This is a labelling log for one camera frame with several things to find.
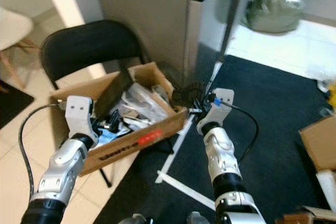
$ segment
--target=green bag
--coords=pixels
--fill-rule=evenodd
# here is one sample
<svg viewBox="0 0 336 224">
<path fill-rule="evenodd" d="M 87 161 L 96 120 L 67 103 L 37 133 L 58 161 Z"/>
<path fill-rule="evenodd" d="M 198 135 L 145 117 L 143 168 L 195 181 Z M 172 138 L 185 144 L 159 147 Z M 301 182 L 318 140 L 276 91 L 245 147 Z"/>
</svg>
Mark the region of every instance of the green bag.
<svg viewBox="0 0 336 224">
<path fill-rule="evenodd" d="M 299 25 L 303 7 L 303 0 L 254 0 L 246 10 L 244 23 L 254 31 L 292 31 Z"/>
</svg>

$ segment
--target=chair backrest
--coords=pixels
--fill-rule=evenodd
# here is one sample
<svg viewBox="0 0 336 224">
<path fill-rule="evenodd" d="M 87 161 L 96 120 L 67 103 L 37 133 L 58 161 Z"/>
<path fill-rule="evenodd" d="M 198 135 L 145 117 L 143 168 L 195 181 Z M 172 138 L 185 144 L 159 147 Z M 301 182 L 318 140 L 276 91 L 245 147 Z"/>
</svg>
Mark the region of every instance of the chair backrest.
<svg viewBox="0 0 336 224">
<path fill-rule="evenodd" d="M 124 25 L 110 20 L 49 35 L 42 44 L 40 57 L 55 89 L 58 79 L 92 64 L 131 57 L 140 57 L 143 63 L 136 36 Z"/>
</svg>

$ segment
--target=red label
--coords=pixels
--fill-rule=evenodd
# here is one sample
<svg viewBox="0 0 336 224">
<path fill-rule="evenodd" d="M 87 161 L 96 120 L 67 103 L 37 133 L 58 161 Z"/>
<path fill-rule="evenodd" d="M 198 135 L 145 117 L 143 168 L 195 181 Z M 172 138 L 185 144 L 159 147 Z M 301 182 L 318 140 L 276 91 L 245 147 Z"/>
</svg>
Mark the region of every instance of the red label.
<svg viewBox="0 0 336 224">
<path fill-rule="evenodd" d="M 153 142 L 154 140 L 158 139 L 161 136 L 162 136 L 162 131 L 160 129 L 157 129 L 157 130 L 139 138 L 138 143 L 140 145 L 144 145 L 146 143 Z"/>
</svg>

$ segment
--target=white tape line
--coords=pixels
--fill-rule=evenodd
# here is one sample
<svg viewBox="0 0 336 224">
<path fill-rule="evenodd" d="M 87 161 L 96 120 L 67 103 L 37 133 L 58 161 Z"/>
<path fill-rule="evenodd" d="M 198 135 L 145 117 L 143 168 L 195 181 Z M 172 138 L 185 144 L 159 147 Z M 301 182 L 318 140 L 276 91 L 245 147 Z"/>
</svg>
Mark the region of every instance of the white tape line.
<svg viewBox="0 0 336 224">
<path fill-rule="evenodd" d="M 177 153 L 179 152 L 179 149 L 184 141 L 184 138 L 186 136 L 186 134 L 188 133 L 190 126 L 193 123 L 193 119 L 194 119 L 195 115 L 191 115 L 187 121 L 187 123 L 185 124 L 183 130 L 180 131 L 180 135 L 178 136 L 176 143 L 174 144 L 173 150 L 174 150 L 174 154 L 171 154 L 168 156 L 168 158 L 166 159 L 166 162 L 164 163 L 164 165 L 162 166 L 161 172 L 162 173 L 167 173 L 170 166 L 172 165 L 175 156 L 177 155 Z M 162 178 L 159 175 L 156 180 L 155 183 L 159 184 L 162 182 Z"/>
<path fill-rule="evenodd" d="M 204 206 L 207 206 L 208 208 L 215 211 L 215 202 L 204 195 L 196 192 L 195 190 L 191 189 L 190 187 L 187 187 L 186 185 L 182 184 L 175 178 L 172 178 L 171 176 L 167 175 L 166 173 L 163 173 L 161 171 L 158 171 L 158 174 L 160 177 L 167 182 L 172 187 L 176 188 L 177 190 L 180 190 L 181 192 L 185 193 L 189 197 L 192 197 L 193 199 L 197 200 L 198 202 L 202 203 Z"/>
</svg>

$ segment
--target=stainless steel refrigerator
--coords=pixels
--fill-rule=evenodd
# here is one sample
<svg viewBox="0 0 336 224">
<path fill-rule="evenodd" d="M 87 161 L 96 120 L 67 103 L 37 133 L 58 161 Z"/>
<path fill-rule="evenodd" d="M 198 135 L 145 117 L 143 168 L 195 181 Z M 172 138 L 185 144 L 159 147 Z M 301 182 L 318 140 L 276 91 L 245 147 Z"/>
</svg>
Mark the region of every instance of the stainless steel refrigerator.
<svg viewBox="0 0 336 224">
<path fill-rule="evenodd" d="M 129 26 L 143 52 L 178 86 L 207 82 L 249 0 L 100 0 L 105 19 Z"/>
</svg>

